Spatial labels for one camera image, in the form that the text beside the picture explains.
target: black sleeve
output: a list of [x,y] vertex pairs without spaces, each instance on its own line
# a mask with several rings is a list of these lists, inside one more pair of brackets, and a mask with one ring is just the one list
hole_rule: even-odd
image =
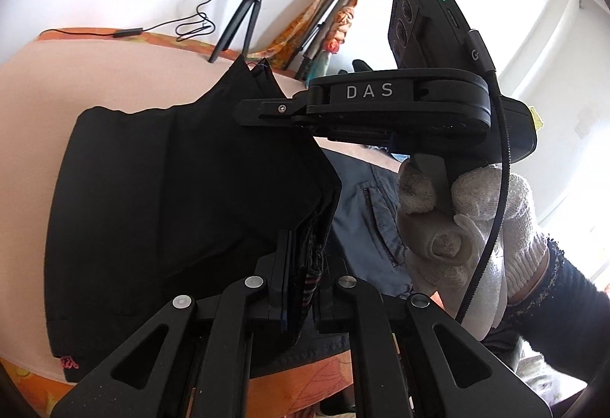
[[599,292],[548,240],[547,271],[505,320],[553,368],[590,382],[610,349],[610,298]]

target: yellow tag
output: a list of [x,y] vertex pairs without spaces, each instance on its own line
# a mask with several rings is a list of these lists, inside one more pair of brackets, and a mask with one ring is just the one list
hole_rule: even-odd
[[541,130],[542,126],[544,125],[544,122],[542,121],[542,119],[540,118],[540,115],[538,115],[538,112],[536,111],[536,109],[533,106],[528,106],[528,108],[530,109],[532,118],[534,119],[534,128],[536,129],[536,132],[538,132],[539,130]]

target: triangular cutout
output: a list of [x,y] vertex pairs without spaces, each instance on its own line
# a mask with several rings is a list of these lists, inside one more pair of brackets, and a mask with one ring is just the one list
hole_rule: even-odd
[[435,325],[434,334],[449,364],[453,379],[460,389],[466,389],[472,384],[492,376],[491,368],[454,336],[446,326]]
[[111,377],[139,391],[146,387],[168,331],[167,325],[159,325],[112,370]]

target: screw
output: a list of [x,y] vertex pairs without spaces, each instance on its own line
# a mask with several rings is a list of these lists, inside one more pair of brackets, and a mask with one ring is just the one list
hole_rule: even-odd
[[346,289],[351,289],[356,285],[356,279],[352,275],[343,275],[343,277],[339,278],[339,285]]
[[174,298],[174,300],[172,301],[174,308],[178,308],[178,309],[188,308],[190,306],[190,303],[191,303],[191,298],[190,298],[190,296],[187,296],[186,294],[181,294],[179,296],[176,296]]
[[411,304],[416,308],[425,308],[430,306],[430,298],[423,294],[414,294],[411,296]]
[[246,287],[249,287],[250,289],[256,289],[257,287],[260,287],[263,285],[265,281],[262,279],[262,277],[259,277],[258,275],[252,275],[252,277],[248,277],[244,284],[246,284]]

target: white glove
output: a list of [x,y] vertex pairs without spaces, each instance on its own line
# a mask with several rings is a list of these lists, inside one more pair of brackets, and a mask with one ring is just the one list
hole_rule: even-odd
[[[452,221],[434,209],[437,197],[431,180],[408,162],[401,165],[396,223],[409,248],[407,268],[414,287],[428,295],[438,290],[452,316],[489,237],[500,174],[501,169],[487,167],[458,178],[451,190],[457,212]],[[481,340],[499,324],[507,298],[531,279],[546,250],[531,189],[524,178],[513,174],[501,235],[462,324],[475,338]]]

